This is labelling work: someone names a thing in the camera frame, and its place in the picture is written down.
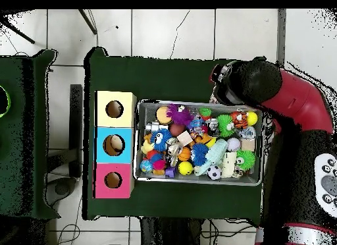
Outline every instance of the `cable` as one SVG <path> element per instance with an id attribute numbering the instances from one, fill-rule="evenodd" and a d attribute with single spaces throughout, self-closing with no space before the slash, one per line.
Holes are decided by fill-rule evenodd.
<path id="1" fill-rule="evenodd" d="M 177 37 L 178 37 L 178 29 L 179 29 L 179 27 L 181 27 L 182 23 L 185 21 L 186 17 L 187 17 L 188 14 L 190 13 L 190 11 L 191 11 L 191 10 L 188 10 L 188 12 L 186 13 L 184 19 L 183 19 L 182 22 L 179 24 L 179 26 L 176 28 L 176 38 L 174 39 L 174 43 L 173 43 L 173 48 L 172 48 L 172 53 L 171 53 L 171 55 L 170 55 L 170 59 L 171 59 L 171 57 L 172 57 L 172 55 L 173 55 L 174 46 L 176 45 L 176 39 L 177 39 Z"/>

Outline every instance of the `pink ball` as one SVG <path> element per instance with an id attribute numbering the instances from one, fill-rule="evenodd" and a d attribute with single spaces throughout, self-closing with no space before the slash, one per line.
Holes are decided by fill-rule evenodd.
<path id="1" fill-rule="evenodd" d="M 165 160 L 158 160 L 153 163 L 153 169 L 164 169 L 165 168 Z"/>

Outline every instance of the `green spiky ball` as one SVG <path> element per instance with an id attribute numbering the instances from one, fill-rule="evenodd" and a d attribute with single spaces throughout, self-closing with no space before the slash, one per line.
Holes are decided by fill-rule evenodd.
<path id="1" fill-rule="evenodd" d="M 244 159 L 244 163 L 239 164 L 239 167 L 243 169 L 244 171 L 252 168 L 255 164 L 255 155 L 253 152 L 249 150 L 238 150 L 236 152 L 236 157 L 242 157 Z"/>
<path id="2" fill-rule="evenodd" d="M 219 122 L 219 131 L 222 137 L 227 138 L 233 135 L 234 129 L 227 130 L 227 125 L 232 122 L 232 117 L 230 115 L 219 115 L 217 120 Z"/>

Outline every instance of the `yellow ball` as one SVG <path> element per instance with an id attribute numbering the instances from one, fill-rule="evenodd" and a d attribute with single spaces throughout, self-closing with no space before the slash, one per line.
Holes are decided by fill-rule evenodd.
<path id="1" fill-rule="evenodd" d="M 179 173 L 182 175 L 190 175 L 193 171 L 193 166 L 190 162 L 181 162 L 178 166 Z"/>
<path id="2" fill-rule="evenodd" d="M 257 122 L 257 114 L 253 111 L 248 111 L 247 122 L 249 126 L 253 126 Z"/>
<path id="3" fill-rule="evenodd" d="M 206 143 L 206 146 L 208 148 L 211 148 L 212 146 L 214 146 L 216 140 L 217 140 L 217 138 L 212 138 L 209 142 Z"/>

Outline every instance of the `pink box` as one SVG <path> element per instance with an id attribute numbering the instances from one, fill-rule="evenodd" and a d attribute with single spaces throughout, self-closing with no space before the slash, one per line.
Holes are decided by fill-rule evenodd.
<path id="1" fill-rule="evenodd" d="M 122 179 L 118 188 L 109 188 L 105 177 L 109 173 L 118 173 Z M 132 164 L 98 163 L 95 178 L 95 195 L 99 199 L 127 199 L 134 188 Z"/>

